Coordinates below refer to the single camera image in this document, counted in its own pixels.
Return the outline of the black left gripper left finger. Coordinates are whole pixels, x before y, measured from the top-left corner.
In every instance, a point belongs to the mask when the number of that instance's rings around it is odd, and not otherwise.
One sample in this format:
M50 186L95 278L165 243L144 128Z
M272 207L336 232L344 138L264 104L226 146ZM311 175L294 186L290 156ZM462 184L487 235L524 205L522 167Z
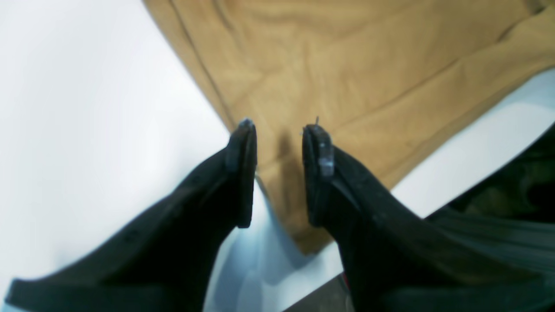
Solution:
M200 312L219 249L248 228L257 164L255 124L100 247L64 269L14 279L5 303L26 312Z

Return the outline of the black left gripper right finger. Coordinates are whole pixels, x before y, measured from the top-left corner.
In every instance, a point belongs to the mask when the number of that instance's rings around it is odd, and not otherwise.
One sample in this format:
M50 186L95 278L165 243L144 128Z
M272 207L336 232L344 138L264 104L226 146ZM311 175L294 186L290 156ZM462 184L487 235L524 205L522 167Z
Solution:
M357 312L544 312L547 275L444 235L317 124L303 129L309 222L335 239Z

